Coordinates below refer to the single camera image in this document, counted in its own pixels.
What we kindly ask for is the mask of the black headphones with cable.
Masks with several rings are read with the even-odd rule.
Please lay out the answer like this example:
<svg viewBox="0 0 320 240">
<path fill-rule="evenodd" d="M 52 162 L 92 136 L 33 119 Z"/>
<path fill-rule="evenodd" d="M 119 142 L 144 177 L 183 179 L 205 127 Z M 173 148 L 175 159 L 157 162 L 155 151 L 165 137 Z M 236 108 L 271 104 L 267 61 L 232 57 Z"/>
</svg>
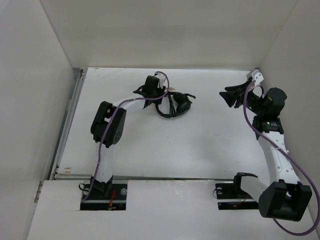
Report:
<svg viewBox="0 0 320 240">
<path fill-rule="evenodd" d="M 156 112 L 165 119 L 172 119 L 181 117 L 182 115 L 186 114 L 192 106 L 192 101 L 189 98 L 196 99 L 195 95 L 189 93 L 182 93 L 175 91 L 174 88 L 166 88 L 167 94 L 163 98 L 168 99 L 169 103 L 169 113 L 163 113 L 159 109 L 159 105 L 162 104 L 162 100 L 157 100 L 154 105 Z"/>
</svg>

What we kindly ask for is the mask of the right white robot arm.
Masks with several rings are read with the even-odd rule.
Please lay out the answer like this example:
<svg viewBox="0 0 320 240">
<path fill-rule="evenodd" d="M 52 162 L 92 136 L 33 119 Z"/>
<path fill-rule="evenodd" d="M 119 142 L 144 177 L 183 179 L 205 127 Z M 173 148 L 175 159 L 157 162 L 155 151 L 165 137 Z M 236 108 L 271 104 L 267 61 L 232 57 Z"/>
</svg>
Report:
<svg viewBox="0 0 320 240">
<path fill-rule="evenodd" d="M 287 99 L 277 87 L 270 88 L 264 96 L 253 92 L 251 80 L 225 87 L 219 94 L 231 108 L 246 108 L 255 113 L 252 126 L 267 163 L 270 184 L 261 182 L 253 173 L 238 172 L 232 183 L 232 193 L 237 197 L 249 195 L 258 203 L 264 218 L 298 222 L 302 219 L 312 197 L 311 187 L 301 183 L 290 160 L 285 156 L 284 129 L 279 118 Z"/>
</svg>

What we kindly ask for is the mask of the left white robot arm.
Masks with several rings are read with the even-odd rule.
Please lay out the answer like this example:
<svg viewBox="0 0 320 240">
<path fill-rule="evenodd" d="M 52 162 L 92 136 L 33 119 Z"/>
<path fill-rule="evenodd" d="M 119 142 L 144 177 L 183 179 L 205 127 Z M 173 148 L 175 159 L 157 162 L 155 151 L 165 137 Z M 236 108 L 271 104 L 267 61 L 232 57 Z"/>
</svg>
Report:
<svg viewBox="0 0 320 240">
<path fill-rule="evenodd" d="M 164 82 L 169 82 L 167 75 L 157 71 L 154 75 L 147 76 L 144 85 L 135 90 L 131 98 L 114 103 L 100 103 L 90 127 L 93 140 L 98 144 L 98 160 L 89 187 L 100 198 L 107 198 L 112 192 L 113 163 L 109 149 L 120 141 L 126 116 L 153 103 L 160 103 L 169 91 Z"/>
</svg>

